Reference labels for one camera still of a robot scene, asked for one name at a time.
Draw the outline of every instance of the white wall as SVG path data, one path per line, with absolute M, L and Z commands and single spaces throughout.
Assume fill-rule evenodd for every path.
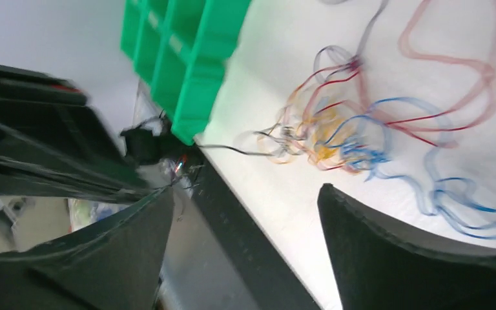
M 0 64 L 71 79 L 119 132 L 137 78 L 120 51 L 124 0 L 0 0 Z

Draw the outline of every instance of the blue wire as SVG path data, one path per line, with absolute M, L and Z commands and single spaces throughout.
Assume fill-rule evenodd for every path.
M 463 205 L 469 209 L 473 209 L 479 212 L 494 213 L 496 214 L 496 209 L 483 206 L 472 199 L 473 194 L 476 191 L 477 184 L 469 178 L 461 177 L 451 177 L 451 178 L 441 178 L 437 170 L 435 163 L 435 158 L 441 149 L 441 147 L 433 147 L 424 156 L 424 166 L 427 170 L 430 178 L 433 181 L 433 189 L 429 192 L 429 197 L 431 200 L 431 209 L 427 210 L 425 208 L 426 204 L 423 199 L 423 190 L 421 185 L 414 178 L 407 176 L 405 174 L 399 174 L 394 176 L 388 176 L 379 171 L 378 165 L 380 163 L 385 163 L 390 161 L 389 152 L 392 148 L 391 143 L 391 129 L 385 125 L 383 122 L 372 118 L 371 114 L 376 110 L 376 108 L 383 104 L 392 101 L 405 102 L 410 105 L 416 106 L 430 114 L 439 114 L 441 111 L 430 103 L 422 101 L 417 98 L 411 97 L 396 97 L 387 98 L 374 102 L 369 108 L 366 114 L 361 114 L 353 116 L 341 123 L 338 128 L 332 133 L 332 135 L 326 141 L 317 141 L 315 146 L 322 145 L 330 149 L 339 149 L 342 159 L 348 160 L 349 158 L 360 158 L 353 161 L 348 161 L 346 165 L 350 166 L 352 169 L 358 171 L 369 171 L 369 176 L 366 179 L 370 180 L 372 177 L 377 177 L 383 180 L 400 179 L 408 183 L 415 191 L 416 201 L 419 211 L 426 216 L 437 216 L 442 215 L 446 222 L 457 232 L 469 236 L 472 238 L 486 239 L 486 240 L 496 240 L 496 234 L 491 236 L 482 236 L 479 234 L 474 234 L 467 232 L 465 230 L 472 231 L 487 231 L 490 229 L 496 229 L 496 221 L 490 222 L 484 225 L 470 225 L 465 221 L 461 220 L 453 211 L 449 210 L 441 201 L 443 197 L 449 197 L 453 201 Z M 341 131 L 341 129 L 349 122 L 359 119 L 360 122 L 356 127 L 355 133 L 350 137 L 346 138 L 345 141 L 338 145 L 329 145 L 333 138 Z M 446 116 L 438 116 L 435 118 L 438 125 L 441 128 L 448 128 L 451 126 L 451 121 Z M 362 134 L 366 130 L 367 122 L 372 122 L 382 127 L 384 142 L 382 150 L 373 150 L 368 146 L 364 145 Z M 450 132 L 440 132 L 439 134 L 439 146 L 443 146 L 452 141 L 452 134 Z M 457 194 L 453 191 L 447 189 L 446 185 L 451 181 L 460 181 L 465 184 L 465 189 L 461 194 Z

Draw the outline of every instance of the green plastic basket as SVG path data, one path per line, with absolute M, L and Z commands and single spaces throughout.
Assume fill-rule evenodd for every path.
M 203 132 L 250 0 L 127 0 L 121 49 L 187 145 Z

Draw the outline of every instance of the white table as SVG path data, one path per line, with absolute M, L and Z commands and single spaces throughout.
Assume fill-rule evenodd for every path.
M 313 58 L 320 48 L 337 44 L 354 53 L 379 2 L 351 0 L 326 6 L 317 0 L 253 0 L 212 121 L 197 138 L 198 143 L 256 150 L 255 138 L 244 133 L 276 121 L 289 93 L 312 73 Z M 398 36 L 418 3 L 391 1 L 378 20 L 365 54 L 370 97 L 415 96 L 448 108 L 478 76 L 459 66 L 413 61 L 400 55 Z M 438 54 L 484 59 L 493 18 L 489 0 L 437 1 L 416 29 L 412 43 Z M 456 117 L 470 116 L 471 111 Z M 422 168 L 422 156 L 429 148 L 403 134 L 395 134 L 394 139 L 395 160 L 384 170 L 410 174 L 430 189 Z M 440 155 L 440 170 L 478 180 L 488 191 L 477 197 L 496 203 L 496 115 L 459 134 L 458 140 L 458 149 Z M 496 247 L 496 241 L 463 237 L 442 218 L 421 215 L 411 187 L 401 180 L 364 183 L 365 174 L 320 172 L 305 157 L 275 165 L 265 158 L 228 150 L 205 153 L 323 309 L 342 308 L 316 208 L 323 183 L 332 183 L 361 202 L 421 229 Z

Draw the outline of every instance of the floor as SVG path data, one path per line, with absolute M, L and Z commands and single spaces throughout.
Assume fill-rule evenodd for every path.
M 1 198 L 8 203 L 13 197 Z M 37 198 L 33 207 L 27 208 L 17 223 L 17 248 L 25 251 L 39 243 L 47 242 L 69 232 L 67 203 L 63 198 Z M 0 252 L 10 246 L 0 235 Z

